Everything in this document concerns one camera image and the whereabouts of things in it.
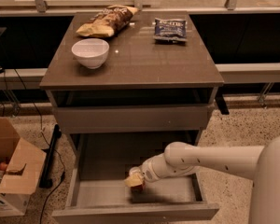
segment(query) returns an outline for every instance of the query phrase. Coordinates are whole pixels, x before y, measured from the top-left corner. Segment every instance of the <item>black cable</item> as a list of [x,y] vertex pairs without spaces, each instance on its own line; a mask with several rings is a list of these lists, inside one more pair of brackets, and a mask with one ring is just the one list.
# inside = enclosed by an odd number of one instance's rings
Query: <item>black cable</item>
[[[36,109],[36,111],[37,111],[37,113],[38,113],[38,115],[39,115],[39,117],[40,117],[40,130],[41,130],[41,135],[43,136],[45,142],[46,142],[47,145],[49,146],[49,142],[48,142],[48,140],[46,139],[46,137],[45,137],[45,135],[44,135],[44,133],[43,133],[43,118],[42,118],[42,114],[40,113],[40,110],[38,109],[38,107],[36,106],[36,104],[35,104],[34,102],[33,102],[33,105],[35,106],[35,109]],[[49,195],[47,196],[47,198],[46,198],[46,200],[45,200],[45,202],[44,202],[44,204],[43,204],[43,208],[42,208],[41,213],[40,213],[39,224],[41,224],[41,222],[42,222],[42,218],[43,218],[43,215],[44,215],[44,211],[45,211],[45,208],[46,208],[46,205],[47,205],[47,201],[48,201],[50,195],[51,195],[51,194],[62,184],[62,182],[65,180],[65,164],[64,164],[64,162],[63,162],[62,156],[61,156],[61,154],[60,154],[56,149],[54,149],[54,151],[58,154],[59,160],[60,160],[61,164],[63,165],[63,173],[62,173],[62,175],[61,175],[61,177],[60,177],[60,182],[59,182],[59,184],[49,193]]]
[[[4,47],[3,47],[2,43],[1,43],[1,40],[0,40],[0,46],[1,46],[2,50],[3,50],[3,52],[6,54],[6,58],[9,60],[9,58],[8,58],[8,56],[7,56],[7,52],[6,52],[6,50],[4,49]],[[5,70],[5,69],[3,70],[3,79],[4,79],[4,82],[5,82],[5,85],[6,85],[6,90],[8,90],[8,86],[7,86],[7,77],[6,77],[6,70]]]
[[63,174],[60,177],[59,184],[49,193],[49,195],[47,196],[47,198],[46,198],[46,200],[44,202],[43,209],[41,210],[41,214],[40,214],[39,224],[41,224],[41,222],[42,222],[43,214],[44,214],[44,211],[45,211],[45,208],[46,208],[46,204],[47,204],[47,201],[48,201],[50,195],[62,184],[62,182],[64,180],[65,180],[65,171],[63,171]]
[[2,110],[2,117],[5,115],[6,113],[6,107],[4,106],[4,103],[1,102],[2,106],[3,106],[3,110]]
[[18,78],[20,79],[21,84],[22,84],[22,86],[24,87],[24,89],[27,90],[27,87],[26,87],[26,85],[25,85],[25,82],[22,80],[22,78],[21,78],[21,76],[20,76],[20,74],[18,73],[18,71],[17,71],[16,68],[14,68],[14,71],[16,72]]

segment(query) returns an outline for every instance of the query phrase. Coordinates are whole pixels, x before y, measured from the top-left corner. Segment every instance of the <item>snack bag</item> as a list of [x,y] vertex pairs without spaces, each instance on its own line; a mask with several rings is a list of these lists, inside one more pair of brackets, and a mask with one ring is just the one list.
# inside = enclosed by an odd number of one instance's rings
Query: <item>snack bag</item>
[[162,20],[155,19],[155,34],[156,40],[166,41],[187,41],[186,36],[186,21],[181,19]]
[[77,29],[77,33],[86,37],[110,37],[126,26],[138,11],[136,7],[114,5],[107,7],[95,17]]

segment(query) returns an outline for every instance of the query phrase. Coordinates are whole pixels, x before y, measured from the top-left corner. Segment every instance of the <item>open drawer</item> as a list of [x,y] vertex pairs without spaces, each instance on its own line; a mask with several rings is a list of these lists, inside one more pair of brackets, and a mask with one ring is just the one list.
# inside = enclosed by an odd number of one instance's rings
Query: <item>open drawer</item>
[[146,183],[142,193],[123,182],[131,167],[187,140],[184,131],[82,134],[66,207],[53,216],[65,224],[211,219],[218,205],[206,202],[196,175]]

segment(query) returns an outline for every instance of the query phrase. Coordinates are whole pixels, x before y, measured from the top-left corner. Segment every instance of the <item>closed drawer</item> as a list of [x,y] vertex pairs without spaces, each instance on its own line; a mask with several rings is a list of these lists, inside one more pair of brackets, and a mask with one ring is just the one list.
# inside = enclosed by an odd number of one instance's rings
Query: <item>closed drawer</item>
[[66,207],[53,216],[65,224],[211,219],[218,205],[203,198],[196,175],[146,183],[142,193],[123,182],[133,166],[187,140],[184,131],[82,134]]
[[213,105],[55,108],[63,133],[112,133],[205,129]]

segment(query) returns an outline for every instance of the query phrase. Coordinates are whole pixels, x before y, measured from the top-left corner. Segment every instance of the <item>black metal stand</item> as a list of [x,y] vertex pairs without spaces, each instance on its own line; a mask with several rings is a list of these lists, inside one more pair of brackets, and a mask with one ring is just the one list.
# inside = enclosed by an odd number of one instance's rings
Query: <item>black metal stand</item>
[[222,93],[222,89],[219,88],[217,90],[217,95],[215,97],[215,100],[216,100],[216,103],[217,103],[217,107],[218,109],[221,111],[221,114],[222,115],[229,115],[230,114],[230,111],[228,110],[227,108],[227,105],[226,105],[226,102],[224,100],[224,97],[223,97],[223,93]]
[[39,187],[42,189],[49,189],[53,186],[53,181],[51,178],[48,178],[49,176],[49,170],[50,166],[53,162],[53,152],[55,150],[55,145],[57,140],[62,136],[62,133],[60,132],[60,128],[58,124],[55,124],[53,135],[50,140],[49,148],[45,149],[44,151],[47,153],[46,159],[45,159],[45,166],[43,170],[43,174],[40,178]]

